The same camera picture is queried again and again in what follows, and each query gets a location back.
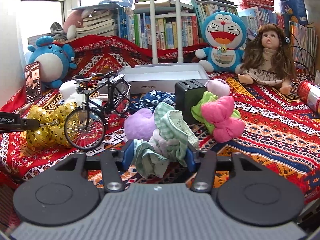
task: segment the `blue plush toy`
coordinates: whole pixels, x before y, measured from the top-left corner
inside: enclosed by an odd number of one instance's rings
[[[32,45],[28,46],[32,55],[29,59],[29,64],[35,61],[40,62],[40,78],[44,86],[48,88],[59,88],[62,84],[62,79],[67,75],[68,69],[76,69],[77,65],[74,62],[75,53],[69,44],[62,47],[53,44],[51,36],[44,36],[36,41],[35,48]]]
[[[202,24],[201,34],[210,47],[197,49],[196,57],[207,57],[199,61],[207,72],[242,72],[244,50],[239,48],[247,38],[247,29],[237,15],[228,12],[210,15]]]

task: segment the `gold bow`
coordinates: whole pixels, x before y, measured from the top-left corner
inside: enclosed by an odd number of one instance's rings
[[[63,146],[70,147],[64,134],[64,122],[67,116],[76,108],[76,103],[67,103],[57,107],[51,113],[40,106],[30,108],[28,118],[38,119],[38,130],[27,130],[26,139],[30,149],[36,150],[46,146],[50,140]]]

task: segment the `white pole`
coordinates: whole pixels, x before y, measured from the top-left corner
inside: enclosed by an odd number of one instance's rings
[[[177,21],[177,36],[178,36],[178,62],[183,62],[183,50],[182,50],[182,32],[181,32],[181,8],[180,0],[176,0],[176,21]]]
[[[152,63],[158,64],[155,0],[150,0]]]

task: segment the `doll's foot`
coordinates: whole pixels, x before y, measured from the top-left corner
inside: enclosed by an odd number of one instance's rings
[[[246,75],[238,75],[239,78],[239,82],[243,83],[243,84],[248,84],[251,85],[253,84],[253,79],[250,76],[246,76]]]
[[[281,94],[290,95],[291,86],[284,86],[279,89]]]

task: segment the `patterned blanket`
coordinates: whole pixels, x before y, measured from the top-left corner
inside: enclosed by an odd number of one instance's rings
[[[117,37],[87,36],[71,43],[76,52],[78,69],[69,73],[89,75],[105,69],[117,70],[122,66],[149,64],[151,52],[141,49]],[[189,47],[184,51],[185,61],[191,61],[194,51],[202,45]],[[162,62],[172,62],[177,58],[175,49],[159,51]],[[227,143],[217,143],[201,124],[194,124],[191,129],[200,140],[201,149],[212,149],[218,155],[230,155],[240,151],[269,169],[297,184],[306,193],[306,202],[320,196],[320,117],[312,112],[295,95],[285,96],[272,87],[257,84],[245,86],[238,82],[237,76],[231,73],[217,72],[210,78],[220,78],[228,82],[231,96],[246,122],[244,133]],[[132,100],[139,102],[141,96],[134,95]],[[56,90],[51,90],[37,102],[46,110],[54,110],[62,100]],[[1,109],[14,111],[25,103],[23,90],[19,90]],[[29,109],[22,115],[27,116]],[[108,134],[103,144],[88,155],[95,155],[110,147],[120,148],[123,145],[124,119],[110,117]],[[27,148],[25,132],[5,133],[2,136],[0,151],[0,182],[6,180],[4,173],[9,174],[15,182],[28,180],[57,162],[63,160],[74,148],[51,145],[40,152],[31,152]],[[123,173],[126,183],[170,183],[185,181],[190,184],[193,174],[177,163],[172,163],[162,179],[142,178],[134,166]],[[228,172],[217,172],[215,187],[228,179]],[[100,171],[90,171],[89,180],[102,187]]]

